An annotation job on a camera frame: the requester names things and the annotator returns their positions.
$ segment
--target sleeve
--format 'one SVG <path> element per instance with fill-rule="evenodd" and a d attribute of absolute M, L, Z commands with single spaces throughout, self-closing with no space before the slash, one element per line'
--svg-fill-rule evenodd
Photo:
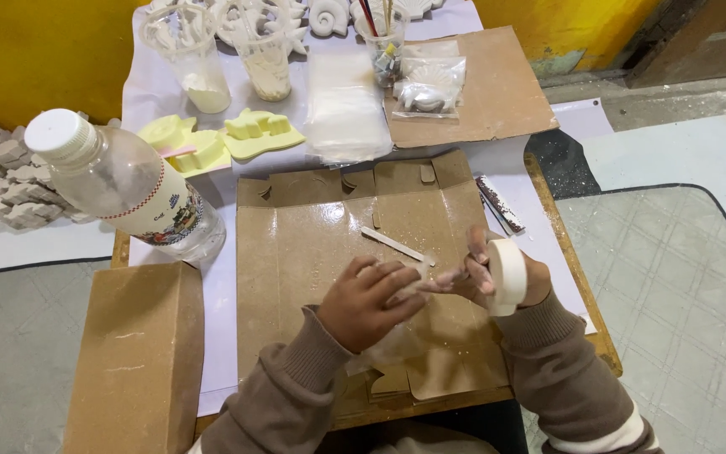
<path fill-rule="evenodd" d="M 539 414 L 543 451 L 658 453 L 657 437 L 609 367 L 584 338 L 584 322 L 551 292 L 508 317 L 496 317 L 515 396 Z"/>
<path fill-rule="evenodd" d="M 332 379 L 352 353 L 324 329 L 316 309 L 302 308 L 304 325 L 290 345 L 260 351 L 189 454 L 311 454 L 318 447 L 332 424 Z"/>

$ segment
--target plastic cup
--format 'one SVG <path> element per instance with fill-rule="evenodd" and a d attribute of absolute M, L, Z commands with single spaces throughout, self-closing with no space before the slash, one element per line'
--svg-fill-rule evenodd
<path fill-rule="evenodd" d="M 372 33 L 365 15 L 355 20 L 355 28 L 366 42 L 374 80 L 380 87 L 393 87 L 401 74 L 402 47 L 405 46 L 405 29 L 410 15 L 402 7 L 394 5 L 391 8 L 390 34 L 386 34 L 386 15 L 382 11 L 372 11 L 372 16 L 377 36 Z"/>
<path fill-rule="evenodd" d="M 265 101 L 281 101 L 290 94 L 288 43 L 281 27 L 269 24 L 289 20 L 289 4 L 259 0 L 253 9 L 247 5 L 247 0 L 229 0 L 220 9 L 218 35 L 234 45 L 257 95 Z"/>
<path fill-rule="evenodd" d="M 231 104 L 215 43 L 215 18 L 201 6 L 182 4 L 147 15 L 139 38 L 169 63 L 198 110 L 218 113 Z"/>

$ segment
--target brown sweater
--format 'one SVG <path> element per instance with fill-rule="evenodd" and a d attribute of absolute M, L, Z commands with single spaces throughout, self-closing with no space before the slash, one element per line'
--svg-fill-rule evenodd
<path fill-rule="evenodd" d="M 190 454 L 311 454 L 331 426 L 332 379 L 352 354 L 303 309 L 304 326 L 290 345 L 262 349 L 238 393 Z M 595 357 L 581 319 L 551 293 L 509 317 L 496 317 L 520 405 L 539 414 L 550 453 L 661 452 L 651 426 L 620 382 Z M 372 453 L 495 453 L 488 444 L 451 430 L 410 421 L 383 427 Z"/>

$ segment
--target wooden door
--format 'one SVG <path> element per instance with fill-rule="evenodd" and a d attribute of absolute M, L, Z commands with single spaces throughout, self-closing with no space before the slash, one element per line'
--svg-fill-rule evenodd
<path fill-rule="evenodd" d="M 632 88 L 726 77 L 726 0 L 707 0 L 693 18 L 631 71 Z"/>

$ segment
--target wooden table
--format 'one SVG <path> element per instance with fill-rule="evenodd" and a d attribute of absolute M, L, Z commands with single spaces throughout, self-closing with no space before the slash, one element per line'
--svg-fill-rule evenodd
<path fill-rule="evenodd" d="M 559 211 L 557 210 L 556 204 L 553 202 L 553 196 L 551 191 L 548 189 L 548 184 L 545 182 L 545 177 L 542 175 L 542 170 L 539 169 L 539 164 L 534 155 L 526 153 L 524 155 L 525 167 L 531 176 L 531 180 L 534 183 L 534 188 L 537 190 L 539 200 L 542 202 L 542 206 L 545 212 L 548 214 L 548 218 L 551 220 L 551 226 L 553 231 L 557 234 L 557 240 L 559 241 L 559 247 L 562 249 L 562 253 L 565 255 L 570 272 L 576 280 L 576 285 L 579 287 L 581 297 L 584 298 L 584 303 L 587 306 L 587 312 L 590 314 L 598 333 L 588 335 L 589 340 L 595 345 L 595 354 L 598 355 L 608 366 L 616 377 L 620 377 L 623 373 L 621 368 L 620 359 L 618 358 L 618 352 L 615 346 L 612 344 L 610 334 L 607 331 L 607 326 L 604 324 L 599 307 L 595 304 L 595 298 L 590 285 L 587 283 L 587 278 L 584 276 L 584 271 L 581 270 L 581 264 L 579 259 L 576 257 L 576 251 L 573 250 L 573 244 L 570 242 L 570 237 L 565 230 L 565 225 L 562 223 Z M 130 237 L 124 232 L 117 232 L 114 240 L 114 255 L 111 258 L 111 267 L 126 267 L 127 259 L 130 250 Z M 336 418 L 335 424 L 332 429 L 345 429 L 354 428 L 356 426 L 364 426 L 374 422 L 382 422 L 390 419 L 407 418 L 409 416 L 416 416 L 419 414 L 435 413 L 437 411 L 444 411 L 447 409 L 456 409 L 466 406 L 476 406 L 495 401 L 503 401 L 514 397 L 510 386 L 503 386 L 500 388 L 493 389 L 482 389 L 479 391 L 473 391 L 470 393 L 451 394 L 446 398 L 424 403 L 421 405 L 414 405 L 409 395 L 402 397 L 396 397 L 387 401 L 378 402 L 378 404 L 369 405 L 368 410 L 356 413 L 356 414 L 345 414 Z M 204 416 L 197 419 L 196 425 L 196 436 L 199 436 L 209 424 L 215 421 L 217 415 Z"/>

